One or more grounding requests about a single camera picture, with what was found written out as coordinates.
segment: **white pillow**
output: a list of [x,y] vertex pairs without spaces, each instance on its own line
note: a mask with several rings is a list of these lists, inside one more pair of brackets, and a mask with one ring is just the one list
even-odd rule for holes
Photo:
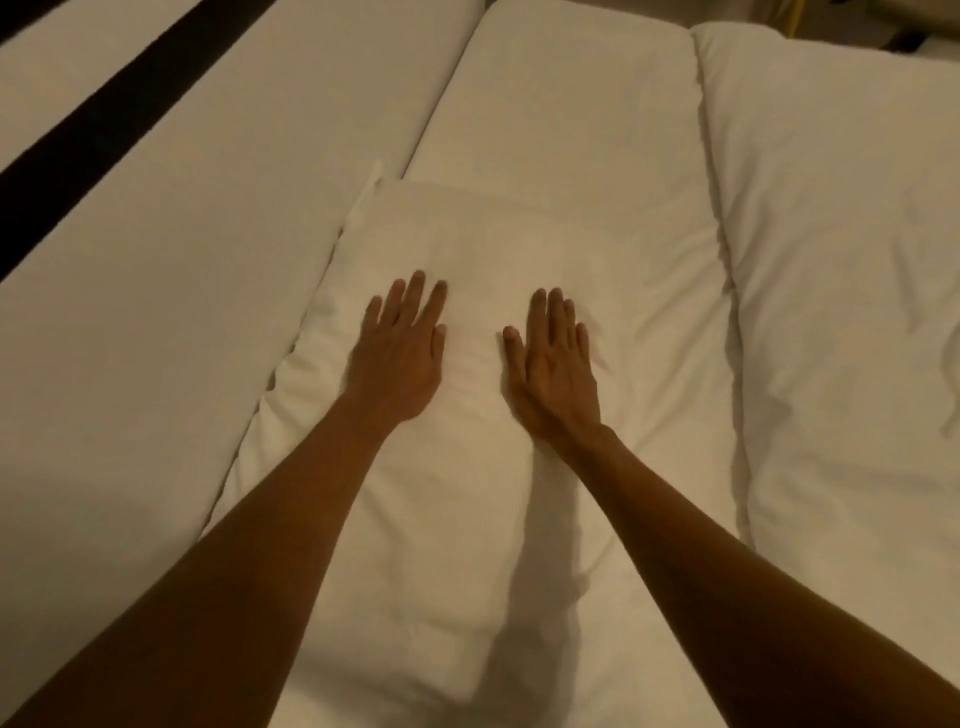
[[696,37],[756,547],[960,684],[960,66]]
[[373,464],[274,725],[721,725],[606,518],[501,394],[498,332],[560,285],[591,331],[604,418],[625,424],[620,254],[530,208],[413,182],[382,184],[348,222],[215,519],[323,415],[370,297],[418,267],[450,285],[444,382]]

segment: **bedding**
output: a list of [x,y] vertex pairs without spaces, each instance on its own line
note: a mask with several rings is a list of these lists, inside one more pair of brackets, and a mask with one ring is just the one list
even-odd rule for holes
[[0,44],[0,169],[197,2],[69,0]]
[[199,537],[345,215],[482,11],[277,3],[0,284],[0,720]]
[[332,404],[367,303],[397,271],[449,282],[444,382],[373,464],[273,725],[722,724],[606,517],[501,393],[497,333],[559,284],[590,326],[605,422],[638,416],[614,274],[628,262],[606,233],[450,187],[384,183],[361,205],[214,522]]
[[405,179],[539,206],[629,247],[634,259],[616,271],[629,291],[626,442],[748,538],[737,506],[749,477],[740,345],[702,103],[687,29],[561,0],[497,0]]
[[960,67],[695,37],[756,548],[960,685]]

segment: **finger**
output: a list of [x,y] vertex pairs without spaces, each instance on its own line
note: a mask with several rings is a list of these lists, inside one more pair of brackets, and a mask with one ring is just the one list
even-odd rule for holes
[[383,299],[379,296],[370,299],[370,303],[367,304],[367,311],[363,315],[363,326],[360,327],[363,333],[370,333],[376,328],[376,322],[380,318],[380,306],[382,305]]
[[566,347],[566,313],[564,312],[564,292],[559,288],[550,291],[546,307],[550,320],[550,345]]
[[433,290],[430,292],[430,298],[426,300],[426,305],[423,307],[423,312],[420,315],[420,319],[417,321],[417,326],[422,326],[431,330],[437,327],[437,322],[440,321],[440,314],[444,312],[444,304],[446,303],[446,288],[447,286],[445,280],[437,281],[437,285],[435,285]]
[[577,351],[580,352],[580,358],[590,366],[590,335],[583,322],[577,324]]
[[571,299],[564,301],[566,316],[566,345],[571,349],[577,346],[577,307]]
[[527,314],[527,350],[543,352],[549,346],[546,323],[546,291],[542,288],[530,299]]
[[406,295],[403,297],[403,303],[400,304],[400,312],[396,317],[398,326],[411,326],[420,313],[420,299],[423,298],[423,285],[426,283],[426,274],[423,271],[417,271],[410,278],[410,285],[407,286]]
[[440,373],[444,364],[444,347],[446,346],[446,326],[440,324],[433,329],[433,338],[430,339],[430,353],[433,355],[433,364]]
[[527,380],[527,351],[520,332],[513,327],[503,329],[503,351],[507,354],[507,377],[512,384]]
[[396,316],[400,312],[400,304],[403,301],[403,291],[407,287],[407,281],[396,279],[390,286],[390,293],[387,294],[387,300],[383,304],[383,316],[380,318],[380,328],[389,328],[396,323]]

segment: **hand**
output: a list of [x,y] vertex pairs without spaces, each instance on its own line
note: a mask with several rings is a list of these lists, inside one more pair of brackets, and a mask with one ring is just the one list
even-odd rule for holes
[[384,437],[426,409],[440,386],[446,327],[437,321],[446,283],[434,286],[418,318],[425,281],[426,274],[417,271],[409,286],[395,280],[386,302],[374,296],[350,355],[342,399]]
[[565,301],[563,291],[554,288],[549,299],[537,291],[527,315],[526,346],[513,327],[503,329],[503,344],[508,400],[534,438],[560,450],[600,425],[587,327],[577,324],[573,301]]

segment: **forearm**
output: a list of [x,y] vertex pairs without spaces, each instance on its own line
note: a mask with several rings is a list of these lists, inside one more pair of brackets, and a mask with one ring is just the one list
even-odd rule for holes
[[561,447],[730,726],[960,725],[960,693],[764,561],[606,428]]
[[338,401],[8,728],[266,725],[386,433]]

